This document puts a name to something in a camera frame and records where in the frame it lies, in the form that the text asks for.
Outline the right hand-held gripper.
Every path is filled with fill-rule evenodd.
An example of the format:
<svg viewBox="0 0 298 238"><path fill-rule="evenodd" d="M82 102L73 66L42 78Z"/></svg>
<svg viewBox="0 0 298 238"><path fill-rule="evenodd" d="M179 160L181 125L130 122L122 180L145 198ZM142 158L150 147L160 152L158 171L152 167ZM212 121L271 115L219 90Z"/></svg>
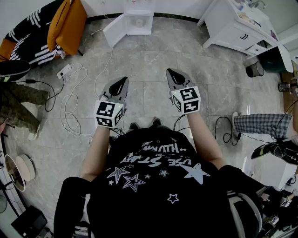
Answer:
<svg viewBox="0 0 298 238"><path fill-rule="evenodd" d="M166 77L171 90L172 103L178 111L181 114L200 111L201 96L190 76L181 70L168 68Z"/></svg>

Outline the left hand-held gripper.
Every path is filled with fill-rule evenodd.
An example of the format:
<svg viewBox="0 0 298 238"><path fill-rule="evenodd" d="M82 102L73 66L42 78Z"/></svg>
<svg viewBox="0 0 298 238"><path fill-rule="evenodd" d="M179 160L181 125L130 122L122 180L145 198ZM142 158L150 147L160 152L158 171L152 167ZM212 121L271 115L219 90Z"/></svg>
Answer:
<svg viewBox="0 0 298 238"><path fill-rule="evenodd" d="M128 77L119 77L105 85L102 95L95 102L95 125L116 128L126 111Z"/></svg>

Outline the person's right forearm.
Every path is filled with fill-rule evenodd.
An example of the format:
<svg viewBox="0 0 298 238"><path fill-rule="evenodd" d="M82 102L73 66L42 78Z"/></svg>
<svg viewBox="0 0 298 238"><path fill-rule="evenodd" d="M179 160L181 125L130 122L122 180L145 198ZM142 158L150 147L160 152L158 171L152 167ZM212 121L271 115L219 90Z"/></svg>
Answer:
<svg viewBox="0 0 298 238"><path fill-rule="evenodd" d="M199 112L189 113L187 114L187 119L196 151L200 157L212 163L217 169L227 165L216 139L207 127L201 114Z"/></svg>

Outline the person's left forearm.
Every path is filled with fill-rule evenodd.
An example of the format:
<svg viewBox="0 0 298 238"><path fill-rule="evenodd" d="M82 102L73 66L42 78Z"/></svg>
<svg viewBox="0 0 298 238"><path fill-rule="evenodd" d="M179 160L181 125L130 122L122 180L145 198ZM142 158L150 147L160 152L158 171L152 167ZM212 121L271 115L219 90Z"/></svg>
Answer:
<svg viewBox="0 0 298 238"><path fill-rule="evenodd" d="M93 181L103 171L108 156L110 129L98 126L82 164L82 178Z"/></svg>

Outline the white power strip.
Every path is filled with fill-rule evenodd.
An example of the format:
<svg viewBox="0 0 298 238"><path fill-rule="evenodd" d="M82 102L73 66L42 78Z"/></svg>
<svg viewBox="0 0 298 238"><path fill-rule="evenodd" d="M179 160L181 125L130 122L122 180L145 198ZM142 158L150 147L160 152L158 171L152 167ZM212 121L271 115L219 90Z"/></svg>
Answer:
<svg viewBox="0 0 298 238"><path fill-rule="evenodd" d="M67 64L66 66L64 66L58 73L57 73L57 77L58 79L62 79L62 77L66 77L66 74L69 73L71 70L71 66L70 64Z"/></svg>

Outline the black mesh waste bin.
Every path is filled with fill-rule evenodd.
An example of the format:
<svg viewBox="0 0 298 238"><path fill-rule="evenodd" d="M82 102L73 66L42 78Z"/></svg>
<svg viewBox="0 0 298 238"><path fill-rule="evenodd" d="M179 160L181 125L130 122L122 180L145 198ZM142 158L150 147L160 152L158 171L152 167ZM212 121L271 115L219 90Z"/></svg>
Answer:
<svg viewBox="0 0 298 238"><path fill-rule="evenodd" d="M264 69L259 61L250 66L247 66L245 71L247 76L250 78L264 75Z"/></svg>

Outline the orange cushion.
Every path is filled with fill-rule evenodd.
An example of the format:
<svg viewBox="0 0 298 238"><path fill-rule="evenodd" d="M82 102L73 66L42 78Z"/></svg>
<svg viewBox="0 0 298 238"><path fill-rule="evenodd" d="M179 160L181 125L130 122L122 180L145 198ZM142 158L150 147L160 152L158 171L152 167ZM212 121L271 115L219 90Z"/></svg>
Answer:
<svg viewBox="0 0 298 238"><path fill-rule="evenodd" d="M56 46L67 55L76 55L87 20L87 13L81 0L55 0L58 8L49 26L47 46L50 52Z"/></svg>

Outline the black white striped blanket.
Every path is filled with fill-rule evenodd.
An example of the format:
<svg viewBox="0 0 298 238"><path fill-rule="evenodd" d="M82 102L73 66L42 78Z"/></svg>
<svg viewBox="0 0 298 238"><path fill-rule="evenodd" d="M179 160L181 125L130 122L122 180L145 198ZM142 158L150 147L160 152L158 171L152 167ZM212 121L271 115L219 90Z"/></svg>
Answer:
<svg viewBox="0 0 298 238"><path fill-rule="evenodd" d="M0 61L24 60L33 69L61 53L59 46L53 52L47 46L49 26L58 8L54 1L27 16L5 36L0 46Z"/></svg>

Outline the black round stool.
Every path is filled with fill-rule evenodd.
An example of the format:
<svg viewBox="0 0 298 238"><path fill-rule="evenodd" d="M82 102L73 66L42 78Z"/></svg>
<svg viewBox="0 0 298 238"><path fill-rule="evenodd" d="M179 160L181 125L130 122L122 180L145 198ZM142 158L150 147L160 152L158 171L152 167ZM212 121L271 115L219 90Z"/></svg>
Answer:
<svg viewBox="0 0 298 238"><path fill-rule="evenodd" d="M0 62L0 77L11 77L30 71L30 64L24 60L7 60Z"/></svg>

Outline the chrome faucet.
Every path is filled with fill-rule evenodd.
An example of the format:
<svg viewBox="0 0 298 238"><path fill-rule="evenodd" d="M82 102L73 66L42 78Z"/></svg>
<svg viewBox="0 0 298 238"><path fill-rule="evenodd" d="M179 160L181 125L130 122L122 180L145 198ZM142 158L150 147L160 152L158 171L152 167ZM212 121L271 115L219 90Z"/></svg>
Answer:
<svg viewBox="0 0 298 238"><path fill-rule="evenodd" d="M263 4L263 9L265 9L266 8L266 4L262 1L262 0L255 0L254 2L250 2L249 4L248 4L248 6L250 7L250 8L253 8L253 7L258 7L259 6L259 4Z"/></svg>

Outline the black star print t-shirt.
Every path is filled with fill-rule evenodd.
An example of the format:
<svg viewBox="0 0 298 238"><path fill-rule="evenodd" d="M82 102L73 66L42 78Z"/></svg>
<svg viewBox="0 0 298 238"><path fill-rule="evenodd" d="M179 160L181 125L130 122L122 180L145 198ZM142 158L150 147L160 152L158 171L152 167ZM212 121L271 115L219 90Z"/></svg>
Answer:
<svg viewBox="0 0 298 238"><path fill-rule="evenodd" d="M185 135L162 128L120 136L93 181L64 180L54 238L73 238L83 214L95 238L257 238L262 227L248 176L217 169Z"/></svg>

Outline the orange sofa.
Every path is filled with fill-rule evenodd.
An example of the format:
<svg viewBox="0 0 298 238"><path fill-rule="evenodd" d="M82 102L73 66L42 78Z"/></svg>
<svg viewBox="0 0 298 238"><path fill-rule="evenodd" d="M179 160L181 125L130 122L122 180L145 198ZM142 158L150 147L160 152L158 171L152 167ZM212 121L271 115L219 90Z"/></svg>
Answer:
<svg viewBox="0 0 298 238"><path fill-rule="evenodd" d="M54 0L7 33L0 45L0 62L23 60L34 69L77 55L86 20L81 0Z"/></svg>

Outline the white round fan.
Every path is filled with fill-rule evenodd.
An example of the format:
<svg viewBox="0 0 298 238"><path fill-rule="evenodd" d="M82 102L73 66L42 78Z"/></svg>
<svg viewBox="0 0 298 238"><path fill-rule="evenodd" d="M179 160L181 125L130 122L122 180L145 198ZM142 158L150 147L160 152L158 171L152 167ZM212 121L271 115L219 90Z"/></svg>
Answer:
<svg viewBox="0 0 298 238"><path fill-rule="evenodd" d="M18 155L15 158L6 154L4 165L13 185L20 192L25 191L26 182L30 182L35 178L35 169L32 159L25 154Z"/></svg>

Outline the black box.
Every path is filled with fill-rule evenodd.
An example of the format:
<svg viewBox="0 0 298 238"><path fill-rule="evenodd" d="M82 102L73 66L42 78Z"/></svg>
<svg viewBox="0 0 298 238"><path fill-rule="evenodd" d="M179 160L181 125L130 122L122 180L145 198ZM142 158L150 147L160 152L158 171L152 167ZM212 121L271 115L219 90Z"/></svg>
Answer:
<svg viewBox="0 0 298 238"><path fill-rule="evenodd" d="M46 224L46 217L42 211L34 206L28 207L15 221L11 223L12 227L23 238L37 238Z"/></svg>

